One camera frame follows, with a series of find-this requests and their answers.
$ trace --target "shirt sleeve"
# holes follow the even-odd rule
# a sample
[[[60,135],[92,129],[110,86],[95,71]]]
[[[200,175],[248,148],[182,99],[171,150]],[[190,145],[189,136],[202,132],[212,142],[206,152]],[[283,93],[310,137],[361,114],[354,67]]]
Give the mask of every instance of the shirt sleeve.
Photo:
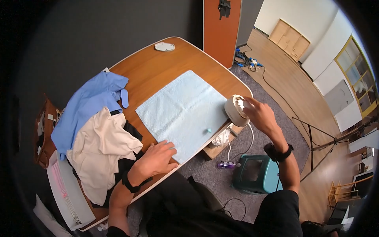
[[[110,226],[108,228],[108,233],[106,234],[106,237],[130,237],[127,235],[123,230],[120,228],[117,228],[115,226]]]
[[[254,229],[263,236],[302,237],[297,193],[280,190],[267,195],[259,208]]]

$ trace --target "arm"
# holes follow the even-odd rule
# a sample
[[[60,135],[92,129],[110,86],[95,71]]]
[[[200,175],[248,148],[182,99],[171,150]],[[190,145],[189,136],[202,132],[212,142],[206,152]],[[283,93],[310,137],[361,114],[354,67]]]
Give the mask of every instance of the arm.
[[[288,150],[281,128],[275,120],[273,110],[267,104],[263,104],[251,97],[244,97],[245,100],[254,105],[254,111],[244,108],[243,111],[248,115],[254,126],[265,133],[273,142],[275,149],[281,153]],[[290,154],[283,162],[279,162],[279,177],[283,189],[288,189],[299,193],[300,172],[293,153]]]
[[[172,142],[162,141],[157,145],[151,144],[144,156],[137,160],[127,174],[133,187],[139,186],[147,178],[156,174],[168,173],[178,167],[177,163],[169,164],[172,155],[176,154]],[[113,189],[109,201],[108,224],[123,230],[130,236],[126,208],[132,201],[134,193],[127,189],[122,181]]]

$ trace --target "orange cabinet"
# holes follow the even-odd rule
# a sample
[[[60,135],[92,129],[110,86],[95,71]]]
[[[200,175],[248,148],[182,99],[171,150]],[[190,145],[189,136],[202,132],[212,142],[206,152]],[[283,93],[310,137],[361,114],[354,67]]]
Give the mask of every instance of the orange cabinet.
[[[219,0],[203,0],[203,50],[226,68],[231,68],[237,43],[242,0],[230,0],[230,14],[221,17]]]

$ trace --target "light blue towel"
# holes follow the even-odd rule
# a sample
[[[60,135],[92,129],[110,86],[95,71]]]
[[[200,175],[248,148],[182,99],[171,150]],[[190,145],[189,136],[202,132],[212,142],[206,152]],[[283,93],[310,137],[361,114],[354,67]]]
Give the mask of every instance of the light blue towel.
[[[225,102],[211,85],[187,71],[145,101],[136,113],[158,142],[175,144],[173,158],[182,164],[226,122]]]

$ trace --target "purple bottle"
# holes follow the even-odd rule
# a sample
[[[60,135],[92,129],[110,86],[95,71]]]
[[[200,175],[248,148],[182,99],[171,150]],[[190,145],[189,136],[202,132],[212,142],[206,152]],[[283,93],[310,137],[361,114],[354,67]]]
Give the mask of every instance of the purple bottle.
[[[233,169],[234,167],[240,167],[241,164],[233,161],[221,161],[217,163],[217,168],[219,169]]]

